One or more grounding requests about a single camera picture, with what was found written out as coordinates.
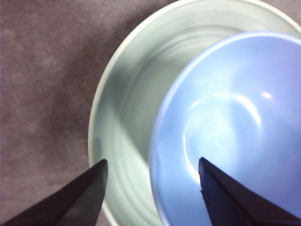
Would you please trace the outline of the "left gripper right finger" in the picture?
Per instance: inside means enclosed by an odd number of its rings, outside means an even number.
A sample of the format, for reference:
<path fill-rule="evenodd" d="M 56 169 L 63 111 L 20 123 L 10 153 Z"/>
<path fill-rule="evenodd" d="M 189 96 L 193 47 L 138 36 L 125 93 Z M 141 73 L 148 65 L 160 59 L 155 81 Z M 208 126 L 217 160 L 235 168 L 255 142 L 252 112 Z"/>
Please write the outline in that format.
<path fill-rule="evenodd" d="M 249 190 L 213 165 L 199 159 L 203 200 L 214 226 L 299 226 L 300 218 Z"/>

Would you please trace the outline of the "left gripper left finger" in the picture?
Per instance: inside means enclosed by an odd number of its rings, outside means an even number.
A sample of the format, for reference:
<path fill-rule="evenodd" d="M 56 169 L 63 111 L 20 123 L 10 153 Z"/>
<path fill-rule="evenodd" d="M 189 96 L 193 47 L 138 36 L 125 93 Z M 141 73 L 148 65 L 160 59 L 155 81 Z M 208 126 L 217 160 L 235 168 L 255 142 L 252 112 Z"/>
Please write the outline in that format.
<path fill-rule="evenodd" d="M 95 226 L 108 177 L 103 159 L 63 188 L 2 223 L 3 226 Z"/>

